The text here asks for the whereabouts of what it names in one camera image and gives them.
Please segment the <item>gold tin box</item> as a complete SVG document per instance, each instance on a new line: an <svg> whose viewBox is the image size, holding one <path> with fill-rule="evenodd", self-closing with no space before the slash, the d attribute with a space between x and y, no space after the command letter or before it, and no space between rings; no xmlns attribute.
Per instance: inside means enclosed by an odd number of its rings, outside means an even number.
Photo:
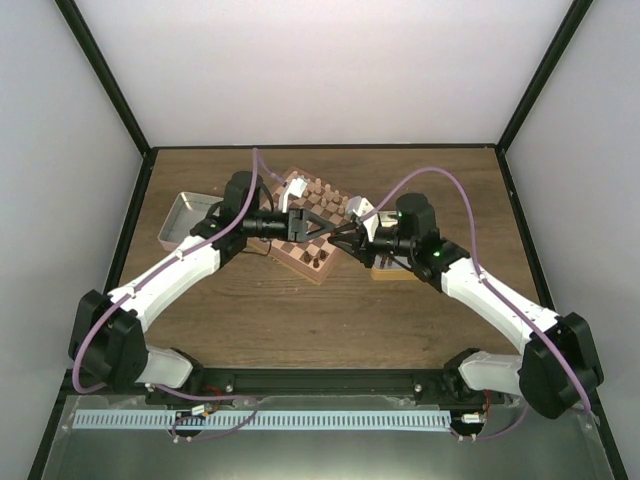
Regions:
<svg viewBox="0 0 640 480"><path fill-rule="evenodd" d="M380 211L379 219L383 227L392 227L398 222L398 216L394 211ZM376 281L416 280L408 259L399 255L377 255L371 267L371 278Z"/></svg>

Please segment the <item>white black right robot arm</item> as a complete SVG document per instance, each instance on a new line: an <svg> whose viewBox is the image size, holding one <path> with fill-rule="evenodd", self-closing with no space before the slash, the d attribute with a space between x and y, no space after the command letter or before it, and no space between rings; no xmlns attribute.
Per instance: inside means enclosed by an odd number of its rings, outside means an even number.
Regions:
<svg viewBox="0 0 640 480"><path fill-rule="evenodd" d="M516 348L514 355L481 350L462 355L444 378L451 400L465 403L488 389L521 396L548 419L576 407L591 410L590 397L604 374L582 316L538 305L490 275L471 253L441 236L435 210L423 194L397 200L392 226L382 225L362 197L353 198L347 211L352 220L342 226L304 214L307 234L327 234L330 243L365 267L378 255L405 257L416 278L474 311Z"/></svg>

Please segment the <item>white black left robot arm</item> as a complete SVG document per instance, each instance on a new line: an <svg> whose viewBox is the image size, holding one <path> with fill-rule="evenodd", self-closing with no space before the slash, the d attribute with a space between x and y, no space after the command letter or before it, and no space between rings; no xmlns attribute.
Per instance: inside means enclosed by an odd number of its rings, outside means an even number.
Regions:
<svg viewBox="0 0 640 480"><path fill-rule="evenodd" d="M304 243L330 232L331 222L289 204L290 198L303 196L308 184L303 177L287 181L279 198L263 210L261 177L237 172L222 200L163 260L107 294L87 293L78 305L69 348L76 391L89 394L109 387L119 392L151 384L168 387L181 403L196 402L205 381L194 372L193 360L175 349L148 345L146 331L189 288L229 263L248 239Z"/></svg>

